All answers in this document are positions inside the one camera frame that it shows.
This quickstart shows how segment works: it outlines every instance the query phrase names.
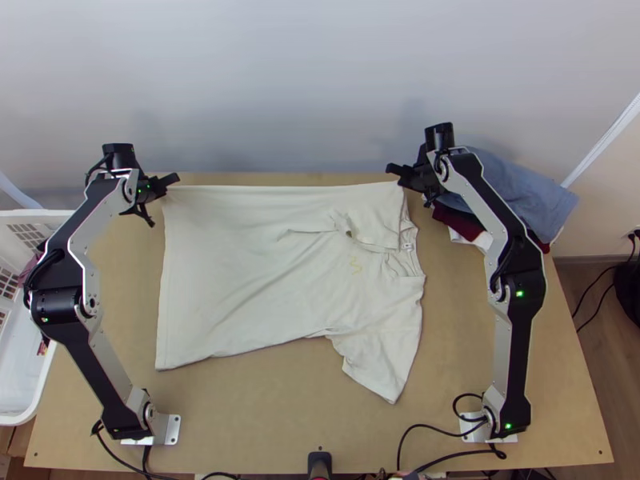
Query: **black cable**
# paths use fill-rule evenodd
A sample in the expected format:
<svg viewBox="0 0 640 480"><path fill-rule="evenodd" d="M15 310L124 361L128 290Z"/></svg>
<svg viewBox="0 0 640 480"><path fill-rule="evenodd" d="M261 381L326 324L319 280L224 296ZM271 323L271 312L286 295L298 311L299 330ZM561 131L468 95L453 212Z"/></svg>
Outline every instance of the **black cable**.
<svg viewBox="0 0 640 480"><path fill-rule="evenodd" d="M128 468L129 470L132 470L137 474L143 475L145 478L148 478L149 480L151 480L152 478L156 478L157 480L177 480L174 477L167 477L165 475L152 474L151 472L147 471L146 463L149 461L149 456L151 454L150 446L148 449L145 447L145 451L142 454L142 470L122 460L113 451L111 451L111 449L107 446L105 441L102 439L102 436L100 435L100 430L102 430L103 428L104 428L104 425L102 424L102 420L98 420L94 424L94 426L91 428L91 434L98 437L98 441L100 442L100 445L102 445L102 448L105 449L105 451L109 454L109 456L113 460L118 462L120 465L125 466L126 468ZM202 478L202 480L205 480L205 478L211 478L216 476L227 477L227 478L230 478L231 480L242 480L239 476L228 474L227 472L212 472L210 474L205 475Z"/></svg>
<svg viewBox="0 0 640 480"><path fill-rule="evenodd" d="M24 285L22 286L22 303L24 303L25 307L29 310L29 292L31 292L31 287L33 281L36 279L38 275L49 266L51 263L56 263L64 258L65 254L60 249L55 249L49 252L46 257L40 260L34 268L31 269L31 272L26 276L26 280Z"/></svg>
<svg viewBox="0 0 640 480"><path fill-rule="evenodd" d="M545 467L545 472L547 475L549 475L549 477L551 478L551 480L558 480L554 474L551 473L551 470L549 470L548 468Z"/></svg>
<svg viewBox="0 0 640 480"><path fill-rule="evenodd" d="M131 465L130 463L125 462L119 456L117 456L114 452L112 452L111 449L107 446L105 441L102 439L102 436L100 435L100 430L102 430L102 421L98 420L95 423L94 428L91 429L91 434L94 434L96 437L98 437L98 441L100 442L100 445L102 445L102 448L105 449L105 451L109 454L109 456L113 460L118 462L120 465L123 465L126 468L128 468L129 470L132 470L132 471L136 472L137 474L144 475L144 476L146 476L148 478L157 478L158 480L177 480L176 478L173 478L173 477L165 477L164 475L156 475L156 474L150 474L148 472L144 472L143 470L140 470L139 468L136 468L135 466Z"/></svg>
<svg viewBox="0 0 640 480"><path fill-rule="evenodd" d="M582 325L580 325L578 327L578 329L575 331L575 333L579 334L580 330L582 330L585 326L587 326L589 324L589 322L591 322L591 320L593 320L596 315L598 314L598 312L600 311L600 307L602 306L602 303L605 301L605 297L606 294L609 293L609 290L611 290L612 288L614 288L614 284L612 283L611 285L609 285L607 287L607 289L605 290L605 292L602 294L602 296L600 297L600 302L598 303L598 308L595 309L595 313L593 315L591 315L591 317L589 318L589 320L587 320L586 322L584 322Z"/></svg>
<svg viewBox="0 0 640 480"><path fill-rule="evenodd" d="M88 171L85 173L85 188L89 185L89 179L91 178L91 174L95 172L98 168L100 168L102 165L105 165L106 171L108 171L112 177L114 176L114 174L111 172L111 168L109 168L109 166L106 165L106 160L112 156L113 154L105 155L98 161L98 163L96 163L94 166L88 169Z"/></svg>
<svg viewBox="0 0 640 480"><path fill-rule="evenodd" d="M629 263L631 261L631 259L634 257L635 254L635 235L634 234L629 234L628 239L631 240L631 242L633 243L633 248L631 250L631 255L629 255L628 259L626 260L625 263ZM585 299L586 294L589 292L589 290L591 290L591 288L598 283L598 280L600 280L600 278L602 278L602 276L608 272L609 270L612 270L614 268L616 268L618 265L613 265L610 266L608 268L605 268L602 272L600 272L600 275L598 275L596 277L595 280L592 281L591 284L589 284L589 286L587 288L585 288L585 291L582 292L582 296L580 297L580 300L578 300L578 304L575 307L574 312L571 314L571 317L575 317L576 314L578 313L578 310L580 310L580 305L582 305L582 301Z"/></svg>
<svg viewBox="0 0 640 480"><path fill-rule="evenodd" d="M498 450L493 443L490 443L489 447L490 448L488 450L468 450L464 452L457 452L455 454L445 455L444 457L437 458L432 462L425 463L424 465L420 465L417 469L414 470L414 472L419 474L424 470L431 468L434 465L444 462L445 460L450 460L452 458L457 458L457 457L465 457L467 455L494 454L496 457L500 458L501 460L504 460L506 458L506 453L504 453L502 450Z"/></svg>
<svg viewBox="0 0 640 480"><path fill-rule="evenodd" d="M237 477L236 475L228 474L226 472L211 472L210 474L207 474L204 477L202 477L200 480L205 480L205 478L211 478L211 477L217 477L217 476L231 478L232 480L239 480L239 477Z"/></svg>
<svg viewBox="0 0 640 480"><path fill-rule="evenodd" d="M146 469L146 464L149 461L149 456L151 455L151 447L153 445L145 445L145 449L144 452L142 453L142 471L145 472L145 474L148 474L149 471ZM151 477L149 475L145 475L146 480L151 480Z"/></svg>
<svg viewBox="0 0 640 480"><path fill-rule="evenodd" d="M460 438L460 437L465 437L468 434L475 432L478 428L484 426L487 423L486 418L484 419L483 422L480 422L479 424L477 424L476 426L474 426L472 429L466 431L466 432L462 432L461 434L453 434L451 432L447 432L446 430L442 430L437 428L436 426L432 426L432 425L427 425L426 423L415 423L412 426L410 426L408 429L405 430L405 433L402 434L401 438L400 438L400 443L398 444L398 452L396 454L396 458L395 458L395 466L396 469L398 471L400 471L400 456L402 454L402 445L405 442L405 438L406 436L409 434L409 432L411 432L414 428L427 428L429 430L433 430L434 432L438 432L439 434L443 434L446 435L447 437L456 437L456 438Z"/></svg>
<svg viewBox="0 0 640 480"><path fill-rule="evenodd" d="M482 420L486 420L486 416L481 416L478 418L467 418L464 415L460 415L460 413L458 412L458 402L465 398L465 397L474 397L474 398L478 398L480 400L482 400L482 396L478 395L478 394L460 394L458 395L456 398L454 398L454 403L452 405L453 409L454 409L454 413L455 416L460 418L461 420L464 420L465 422L481 422Z"/></svg>

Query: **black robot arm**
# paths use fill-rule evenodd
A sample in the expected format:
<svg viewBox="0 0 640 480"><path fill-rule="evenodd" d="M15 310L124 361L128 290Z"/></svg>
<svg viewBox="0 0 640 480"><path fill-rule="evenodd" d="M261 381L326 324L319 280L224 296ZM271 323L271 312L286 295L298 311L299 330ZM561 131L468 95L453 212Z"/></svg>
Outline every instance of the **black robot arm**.
<svg viewBox="0 0 640 480"><path fill-rule="evenodd" d="M416 163L390 163L386 172L399 175L399 185L422 193L425 206L447 191L461 195L493 238L485 255L487 295L496 313L493 381L482 396L482 414L489 422L470 438L505 438L531 423L525 389L531 327L546 293L542 252L484 179L478 156L455 145L453 125L441 123L425 133Z"/></svg>
<svg viewBox="0 0 640 480"><path fill-rule="evenodd" d="M24 303L40 331L65 346L102 404L112 438L131 444L178 441L180 416L160 414L146 390L134 386L104 335L100 274L87 257L113 216L136 214L150 226L145 205L166 194L176 174L148 177L134 146L102 146L103 159L87 174L85 201L47 240L24 285Z"/></svg>

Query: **wooden floor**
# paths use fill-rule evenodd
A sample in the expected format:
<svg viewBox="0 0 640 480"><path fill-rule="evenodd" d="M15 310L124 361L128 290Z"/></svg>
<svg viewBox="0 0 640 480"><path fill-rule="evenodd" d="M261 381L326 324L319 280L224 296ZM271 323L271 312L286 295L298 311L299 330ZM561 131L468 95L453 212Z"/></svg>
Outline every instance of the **wooden floor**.
<svg viewBox="0 0 640 480"><path fill-rule="evenodd" d="M580 294L610 264L558 265L567 302L574 308ZM611 272L591 289L576 325L595 312L600 295L611 284ZM580 333L580 341L600 403L615 463L551 468L558 480L619 480L640 478L640 329L629 320L613 289L600 314ZM50 480L127 480L136 474L54 470ZM193 478L181 475L180 478Z"/></svg>

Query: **tabletop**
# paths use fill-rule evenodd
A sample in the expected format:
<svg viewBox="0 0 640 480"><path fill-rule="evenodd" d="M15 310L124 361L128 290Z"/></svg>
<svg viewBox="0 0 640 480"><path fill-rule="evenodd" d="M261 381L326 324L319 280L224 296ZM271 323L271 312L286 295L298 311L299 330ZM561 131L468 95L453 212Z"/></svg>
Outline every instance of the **tabletop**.
<svg viewBox="0 0 640 480"><path fill-rule="evenodd" d="M182 184L329 186L396 179L385 174L182 174ZM228 358L154 369L158 293L164 253L162 200L150 204L157 225L133 216L112 221L90 249L101 272L102 324L135 385L148 389L159 411L182 416L176 446L156 446L154 471L299 474L322 448L337 473L394 471L398 440L417 422L458 431L451 410L463 392L480 394L491 381L494 314L486 300L482 254L452 244L430 218L420 195L407 191L419 228L417 252L426 274L420 347L400 399L391 405L342 372L329 340L302 339ZM508 457L474 455L443 470L502 470L612 462L591 384L558 275L545 256L548 290L534 320L526 392L529 429L503 445ZM476 405L461 402L461 411ZM64 348L58 348L26 456L28 466L121 470L90 438L102 408ZM108 440L124 460L140 465L142 448ZM403 468L446 454L482 448L430 431L413 431Z"/></svg>

